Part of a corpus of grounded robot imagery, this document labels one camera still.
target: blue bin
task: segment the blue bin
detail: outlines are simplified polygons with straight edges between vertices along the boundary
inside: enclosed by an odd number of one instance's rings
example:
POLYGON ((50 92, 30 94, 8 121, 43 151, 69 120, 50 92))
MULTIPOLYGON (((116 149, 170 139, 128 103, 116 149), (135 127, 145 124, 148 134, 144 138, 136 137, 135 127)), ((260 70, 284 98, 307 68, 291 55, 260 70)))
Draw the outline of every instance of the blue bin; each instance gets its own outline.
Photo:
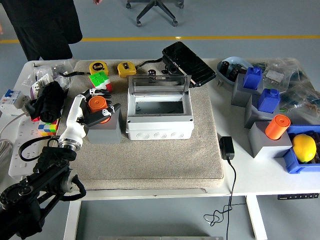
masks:
MULTIPOLYGON (((316 132, 320 134, 320 125, 291 125, 287 129, 288 134, 306 134, 307 132, 316 132)), ((320 172, 320 163, 300 163, 293 148, 283 156, 286 163, 286 170, 290 174, 299 174, 300 172, 320 172)))

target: white table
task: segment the white table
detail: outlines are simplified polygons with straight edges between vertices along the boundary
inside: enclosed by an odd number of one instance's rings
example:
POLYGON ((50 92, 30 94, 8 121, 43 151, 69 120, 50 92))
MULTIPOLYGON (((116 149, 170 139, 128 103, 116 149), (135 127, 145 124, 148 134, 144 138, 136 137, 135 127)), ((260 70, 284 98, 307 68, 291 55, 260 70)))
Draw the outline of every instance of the white table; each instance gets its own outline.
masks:
MULTIPOLYGON (((215 71, 221 59, 204 59, 215 71)), ((59 61, 35 61, 36 65, 48 65, 59 61)), ((33 63, 28 62, 23 67, 21 74, 14 87, 28 95, 30 89, 21 85, 33 69, 33 63)), ((248 141, 248 129, 243 127, 244 107, 231 105, 232 86, 224 83, 219 84, 220 77, 210 81, 211 104, 216 124, 218 137, 232 136, 235 157, 232 160, 237 179, 233 191, 234 196, 246 196, 251 222, 257 240, 267 239, 266 231, 260 214, 257 195, 279 194, 304 194, 320 192, 320 172, 302 172, 289 174, 283 158, 254 159, 248 141)), ((13 116, 2 115, 0 129, 2 129, 13 116)), ((15 141, 17 134, 15 124, 10 131, 3 133, 3 138, 15 141)), ((153 199, 153 198, 183 198, 183 197, 219 197, 229 196, 234 180, 234 173, 227 161, 223 162, 224 183, 219 188, 206 189, 146 189, 146 190, 94 190, 88 191, 82 201, 111 200, 111 199, 153 199)), ((4 170, 0 170, 0 191, 16 183, 4 170)), ((78 217, 81 201, 70 203, 66 232, 64 239, 76 239, 78 217)))

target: table leg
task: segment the table leg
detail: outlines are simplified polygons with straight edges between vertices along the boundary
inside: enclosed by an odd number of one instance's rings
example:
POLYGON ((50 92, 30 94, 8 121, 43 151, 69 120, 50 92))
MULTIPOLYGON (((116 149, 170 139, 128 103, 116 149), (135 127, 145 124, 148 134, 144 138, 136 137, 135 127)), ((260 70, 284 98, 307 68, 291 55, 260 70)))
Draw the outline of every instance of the table leg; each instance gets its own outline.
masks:
POLYGON ((70 202, 63 240, 76 240, 80 208, 81 200, 70 202))
POLYGON ((256 195, 246 196, 246 205, 248 206, 251 224, 256 240, 267 240, 267 233, 260 212, 258 200, 256 195))

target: yellow floor line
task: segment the yellow floor line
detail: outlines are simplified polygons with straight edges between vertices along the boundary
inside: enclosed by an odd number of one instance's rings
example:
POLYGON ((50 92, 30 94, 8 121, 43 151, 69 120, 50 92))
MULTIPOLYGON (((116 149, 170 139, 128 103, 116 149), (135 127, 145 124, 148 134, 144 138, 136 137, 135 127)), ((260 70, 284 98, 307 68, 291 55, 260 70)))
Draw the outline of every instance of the yellow floor line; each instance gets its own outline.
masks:
MULTIPOLYGON (((81 42, 119 41, 181 41, 181 40, 288 40, 320 39, 320 35, 247 35, 247 36, 137 36, 137 37, 84 37, 81 42)), ((17 39, 1 40, 0 44, 17 44, 17 39)))

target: chair base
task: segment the chair base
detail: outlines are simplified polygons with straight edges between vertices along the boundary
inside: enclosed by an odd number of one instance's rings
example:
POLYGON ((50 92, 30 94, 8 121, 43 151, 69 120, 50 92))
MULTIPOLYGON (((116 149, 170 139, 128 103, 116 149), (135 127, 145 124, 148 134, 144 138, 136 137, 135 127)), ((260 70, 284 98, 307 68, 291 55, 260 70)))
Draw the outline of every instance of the chair base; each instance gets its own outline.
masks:
MULTIPOLYGON (((176 21, 176 17, 171 13, 171 11, 164 5, 162 0, 127 0, 126 8, 130 9, 131 4, 130 3, 147 3, 147 6, 140 12, 140 14, 136 17, 136 26, 140 27, 142 24, 140 22, 140 19, 153 7, 158 6, 161 8, 171 19, 172 19, 172 26, 176 27, 178 26, 178 22, 176 21)), ((179 0, 178 2, 179 7, 181 9, 184 8, 184 0, 179 0)))

